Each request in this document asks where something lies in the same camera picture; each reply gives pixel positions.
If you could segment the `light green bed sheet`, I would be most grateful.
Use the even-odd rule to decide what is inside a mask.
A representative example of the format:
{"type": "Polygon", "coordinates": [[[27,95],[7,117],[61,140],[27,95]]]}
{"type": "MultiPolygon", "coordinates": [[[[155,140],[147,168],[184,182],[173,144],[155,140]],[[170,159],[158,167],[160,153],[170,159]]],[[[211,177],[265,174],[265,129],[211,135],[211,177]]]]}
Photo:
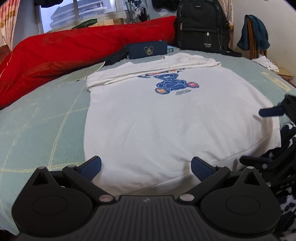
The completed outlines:
{"type": "MultiPolygon", "coordinates": [[[[219,62],[259,90],[272,106],[295,88],[277,74],[245,58],[204,53],[205,58],[219,62]]],[[[113,69],[125,63],[147,63],[158,60],[148,57],[123,60],[100,70],[113,69]]],[[[67,75],[57,78],[22,97],[1,111],[1,229],[13,234],[18,229],[11,208],[18,194],[35,169],[45,166],[50,171],[67,165],[80,165],[84,154],[84,130],[90,104],[86,80],[63,83],[67,75]]],[[[279,117],[280,129],[289,121],[279,117]]],[[[173,193],[179,195],[192,188],[173,193]]]]}

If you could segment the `wooden chair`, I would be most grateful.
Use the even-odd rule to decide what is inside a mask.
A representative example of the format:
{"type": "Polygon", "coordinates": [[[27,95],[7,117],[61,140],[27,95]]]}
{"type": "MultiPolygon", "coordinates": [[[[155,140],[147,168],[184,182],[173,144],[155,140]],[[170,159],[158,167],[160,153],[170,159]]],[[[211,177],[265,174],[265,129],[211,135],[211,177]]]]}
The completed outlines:
{"type": "Polygon", "coordinates": [[[255,38],[254,38],[254,32],[251,24],[251,20],[249,16],[246,16],[246,21],[247,21],[247,29],[248,29],[248,39],[249,39],[249,45],[250,45],[250,50],[249,50],[249,59],[255,59],[259,58],[260,55],[267,56],[267,51],[264,50],[259,50],[256,46],[255,38]]]}

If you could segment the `white cloth on chair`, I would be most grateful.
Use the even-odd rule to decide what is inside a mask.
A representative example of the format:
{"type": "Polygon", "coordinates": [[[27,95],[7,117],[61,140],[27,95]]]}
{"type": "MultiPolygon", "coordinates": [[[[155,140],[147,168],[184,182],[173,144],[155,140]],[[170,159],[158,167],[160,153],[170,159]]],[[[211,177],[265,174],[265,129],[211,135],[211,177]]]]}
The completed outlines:
{"type": "Polygon", "coordinates": [[[278,66],[273,64],[266,56],[260,55],[258,58],[254,58],[251,61],[265,67],[266,69],[273,71],[273,72],[279,72],[278,66]]]}

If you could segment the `red quilt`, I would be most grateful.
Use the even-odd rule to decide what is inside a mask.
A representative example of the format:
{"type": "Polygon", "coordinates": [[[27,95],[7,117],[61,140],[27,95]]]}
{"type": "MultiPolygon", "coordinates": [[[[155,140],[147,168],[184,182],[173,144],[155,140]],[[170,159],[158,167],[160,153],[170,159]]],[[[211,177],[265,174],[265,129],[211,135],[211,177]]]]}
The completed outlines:
{"type": "Polygon", "coordinates": [[[24,39],[1,63],[1,109],[34,89],[99,63],[128,44],[175,38],[175,16],[136,24],[64,30],[24,39]]]}

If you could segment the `round paper fan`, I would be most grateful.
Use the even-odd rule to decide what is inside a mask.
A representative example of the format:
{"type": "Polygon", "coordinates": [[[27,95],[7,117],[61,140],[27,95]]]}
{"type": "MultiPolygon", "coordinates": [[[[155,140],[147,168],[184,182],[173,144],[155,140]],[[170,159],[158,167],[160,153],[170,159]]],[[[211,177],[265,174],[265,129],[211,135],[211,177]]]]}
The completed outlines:
{"type": "Polygon", "coordinates": [[[92,65],[90,67],[76,70],[76,71],[68,74],[62,82],[67,83],[67,82],[86,80],[86,78],[89,75],[99,71],[104,65],[105,65],[105,61],[97,63],[97,64],[92,65]]]}

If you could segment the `pink patterned curtain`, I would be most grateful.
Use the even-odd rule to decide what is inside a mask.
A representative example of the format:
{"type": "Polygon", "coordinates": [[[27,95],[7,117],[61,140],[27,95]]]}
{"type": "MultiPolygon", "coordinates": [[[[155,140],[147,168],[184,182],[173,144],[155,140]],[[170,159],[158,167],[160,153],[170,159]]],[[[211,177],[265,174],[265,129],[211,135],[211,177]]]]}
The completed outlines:
{"type": "Polygon", "coordinates": [[[1,35],[3,42],[13,49],[14,33],[20,0],[7,0],[1,5],[1,35]]]}

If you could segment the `cardboard box on sill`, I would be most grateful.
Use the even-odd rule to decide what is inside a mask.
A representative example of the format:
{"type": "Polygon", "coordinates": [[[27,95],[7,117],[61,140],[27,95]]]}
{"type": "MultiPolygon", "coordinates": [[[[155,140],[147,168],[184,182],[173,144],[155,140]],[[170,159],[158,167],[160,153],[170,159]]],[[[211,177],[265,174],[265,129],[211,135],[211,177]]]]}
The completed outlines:
{"type": "Polygon", "coordinates": [[[102,20],[97,23],[98,26],[110,26],[110,25],[121,25],[124,24],[123,18],[102,20]]]}

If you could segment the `navy mickey pouch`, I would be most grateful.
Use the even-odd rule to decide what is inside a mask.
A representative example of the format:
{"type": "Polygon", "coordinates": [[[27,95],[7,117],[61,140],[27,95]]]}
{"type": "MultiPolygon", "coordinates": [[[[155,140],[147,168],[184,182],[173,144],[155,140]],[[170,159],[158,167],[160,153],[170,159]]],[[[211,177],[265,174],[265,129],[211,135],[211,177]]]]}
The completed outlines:
{"type": "Polygon", "coordinates": [[[139,59],[150,56],[167,54],[166,41],[150,41],[142,43],[134,43],[127,45],[128,55],[130,59],[139,59]]]}

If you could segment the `black flat pouch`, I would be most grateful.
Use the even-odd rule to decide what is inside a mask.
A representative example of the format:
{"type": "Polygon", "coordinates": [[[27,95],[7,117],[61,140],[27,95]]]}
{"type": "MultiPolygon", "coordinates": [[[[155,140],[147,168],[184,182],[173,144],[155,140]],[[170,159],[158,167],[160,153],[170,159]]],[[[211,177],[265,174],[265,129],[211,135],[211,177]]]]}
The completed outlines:
{"type": "Polygon", "coordinates": [[[125,59],[127,55],[128,55],[128,49],[126,49],[126,47],[124,47],[121,50],[101,59],[101,62],[104,62],[105,66],[113,65],[113,64],[125,59]]]}

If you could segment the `blue white small box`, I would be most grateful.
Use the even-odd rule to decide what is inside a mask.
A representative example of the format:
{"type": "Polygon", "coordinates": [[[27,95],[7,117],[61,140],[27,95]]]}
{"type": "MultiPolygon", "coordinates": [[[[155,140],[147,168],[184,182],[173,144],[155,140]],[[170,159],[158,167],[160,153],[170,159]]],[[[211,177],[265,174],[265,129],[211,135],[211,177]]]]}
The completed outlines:
{"type": "Polygon", "coordinates": [[[174,48],[170,45],[167,45],[167,53],[173,53],[174,48]]]}

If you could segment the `teal garment on chair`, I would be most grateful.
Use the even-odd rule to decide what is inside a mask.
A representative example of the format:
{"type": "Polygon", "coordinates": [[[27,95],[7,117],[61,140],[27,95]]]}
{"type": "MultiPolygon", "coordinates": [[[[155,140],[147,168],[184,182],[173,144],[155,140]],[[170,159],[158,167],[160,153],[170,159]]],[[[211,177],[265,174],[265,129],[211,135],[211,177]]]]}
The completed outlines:
{"type": "Polygon", "coordinates": [[[268,32],[266,30],[264,23],[254,15],[244,16],[244,25],[241,30],[241,38],[238,41],[237,46],[243,51],[250,50],[249,33],[247,25],[248,19],[250,19],[251,22],[251,28],[256,47],[261,51],[267,50],[270,47],[268,41],[268,32]]]}

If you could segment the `black backpack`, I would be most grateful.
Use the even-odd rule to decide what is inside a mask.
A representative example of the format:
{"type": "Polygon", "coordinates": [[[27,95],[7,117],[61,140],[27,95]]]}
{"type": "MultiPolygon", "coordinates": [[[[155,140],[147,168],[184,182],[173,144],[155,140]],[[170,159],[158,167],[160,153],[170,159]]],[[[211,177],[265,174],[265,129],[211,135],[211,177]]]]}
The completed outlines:
{"type": "Polygon", "coordinates": [[[179,49],[242,57],[229,47],[229,22],[218,1],[180,1],[175,27],[179,49]]]}

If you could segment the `white printed t-shirt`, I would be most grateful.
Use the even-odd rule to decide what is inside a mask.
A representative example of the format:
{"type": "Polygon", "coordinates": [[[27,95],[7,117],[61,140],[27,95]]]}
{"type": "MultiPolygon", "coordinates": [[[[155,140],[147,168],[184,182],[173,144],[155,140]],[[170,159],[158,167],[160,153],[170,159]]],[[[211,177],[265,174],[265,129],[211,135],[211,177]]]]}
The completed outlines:
{"type": "Polygon", "coordinates": [[[86,159],[99,156],[93,183],[114,196],[173,193],[196,185],[191,159],[241,167],[243,155],[281,146],[272,103],[214,59],[178,53],[125,63],[86,79],[86,159]]]}

